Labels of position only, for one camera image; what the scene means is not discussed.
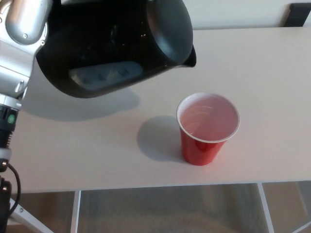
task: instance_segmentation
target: table top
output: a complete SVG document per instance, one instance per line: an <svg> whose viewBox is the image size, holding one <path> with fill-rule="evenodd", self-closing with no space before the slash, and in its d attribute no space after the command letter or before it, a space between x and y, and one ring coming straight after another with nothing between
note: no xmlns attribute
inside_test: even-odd
<svg viewBox="0 0 311 233"><path fill-rule="evenodd" d="M194 31L194 45L195 68L87 100L36 64L11 146L22 191L311 180L311 29ZM241 125L211 164L193 166L175 112L205 91L229 98Z"/></svg>

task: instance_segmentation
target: floor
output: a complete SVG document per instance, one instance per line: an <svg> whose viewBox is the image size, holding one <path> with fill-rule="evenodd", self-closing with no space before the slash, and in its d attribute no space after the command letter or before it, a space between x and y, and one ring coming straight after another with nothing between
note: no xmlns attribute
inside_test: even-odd
<svg viewBox="0 0 311 233"><path fill-rule="evenodd" d="M298 184L264 185L276 233L307 217ZM24 194L21 205L55 233L69 233L73 192ZM10 226L8 233L30 233ZM265 233L255 184L84 191L79 233ZM311 228L302 233L311 233Z"/></svg>

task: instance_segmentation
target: red cup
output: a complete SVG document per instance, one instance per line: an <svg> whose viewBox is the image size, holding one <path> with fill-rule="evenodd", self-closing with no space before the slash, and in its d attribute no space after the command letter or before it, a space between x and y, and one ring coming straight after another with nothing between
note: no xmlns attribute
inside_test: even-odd
<svg viewBox="0 0 311 233"><path fill-rule="evenodd" d="M202 166L212 162L224 143L237 132L240 116L225 97L203 92L180 102L177 121L185 160Z"/></svg>

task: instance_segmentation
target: black cable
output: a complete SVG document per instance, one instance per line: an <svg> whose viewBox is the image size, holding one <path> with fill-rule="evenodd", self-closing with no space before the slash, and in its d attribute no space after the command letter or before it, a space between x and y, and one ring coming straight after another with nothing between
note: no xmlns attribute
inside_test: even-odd
<svg viewBox="0 0 311 233"><path fill-rule="evenodd" d="M16 196L16 200L15 200L15 203L12 206L12 208L10 209L10 212L9 212L9 216L11 216L11 214L17 208L19 200L20 200L21 185L20 185L20 178L19 178L18 172L15 170L15 168L11 164L9 164L8 167L14 173L15 178L16 178L16 182L17 182L17 196Z"/></svg>

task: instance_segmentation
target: kettle spout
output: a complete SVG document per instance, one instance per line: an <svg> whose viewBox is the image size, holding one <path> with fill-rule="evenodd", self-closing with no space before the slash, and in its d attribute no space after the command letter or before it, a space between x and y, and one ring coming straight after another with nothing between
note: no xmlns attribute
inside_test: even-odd
<svg viewBox="0 0 311 233"><path fill-rule="evenodd" d="M187 66L187 67L195 67L195 65L196 65L196 53L195 53L194 46L192 46L191 54L188 57L188 59L184 62L183 65Z"/></svg>

